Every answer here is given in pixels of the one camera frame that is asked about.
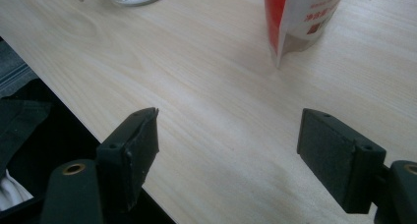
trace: red and white package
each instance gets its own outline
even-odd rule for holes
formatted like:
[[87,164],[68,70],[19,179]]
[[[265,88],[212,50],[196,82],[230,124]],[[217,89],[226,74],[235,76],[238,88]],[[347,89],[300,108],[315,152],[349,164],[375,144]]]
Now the red and white package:
[[340,0],[265,0],[269,45],[278,67],[283,54],[302,51],[321,36]]

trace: wood grain surface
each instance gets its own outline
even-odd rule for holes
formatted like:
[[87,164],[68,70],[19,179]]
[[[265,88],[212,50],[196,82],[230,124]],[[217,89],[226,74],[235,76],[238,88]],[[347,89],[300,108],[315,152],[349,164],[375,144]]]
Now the wood grain surface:
[[0,35],[103,141],[157,107],[145,189],[178,223],[373,223],[296,153],[303,108],[417,160],[417,0],[342,0],[304,52],[269,49],[264,0],[0,0]]

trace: light wood tabletop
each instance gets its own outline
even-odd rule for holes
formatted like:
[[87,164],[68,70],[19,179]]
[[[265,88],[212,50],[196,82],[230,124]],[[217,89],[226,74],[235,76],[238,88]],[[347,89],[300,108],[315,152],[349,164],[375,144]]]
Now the light wood tabletop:
[[0,35],[103,141],[157,107],[145,189],[178,223],[373,223],[296,153],[303,108],[417,160],[417,0],[342,0],[277,69],[264,0],[0,0]]

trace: wooden table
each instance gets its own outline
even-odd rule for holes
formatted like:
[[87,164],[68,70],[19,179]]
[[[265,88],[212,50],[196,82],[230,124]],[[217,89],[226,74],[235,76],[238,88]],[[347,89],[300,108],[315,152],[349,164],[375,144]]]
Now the wooden table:
[[337,117],[386,165],[416,160],[416,12],[417,0],[342,0],[279,70],[264,0],[0,0],[0,35],[101,141],[159,108],[145,189],[178,223],[372,223],[296,153],[301,113]]

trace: white cloth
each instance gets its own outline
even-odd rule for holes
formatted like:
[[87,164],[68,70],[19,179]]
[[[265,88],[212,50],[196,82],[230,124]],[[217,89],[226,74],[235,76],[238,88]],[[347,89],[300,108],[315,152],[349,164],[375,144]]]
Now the white cloth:
[[10,207],[16,206],[33,196],[10,176],[6,169],[6,174],[0,180],[0,211],[4,211]]

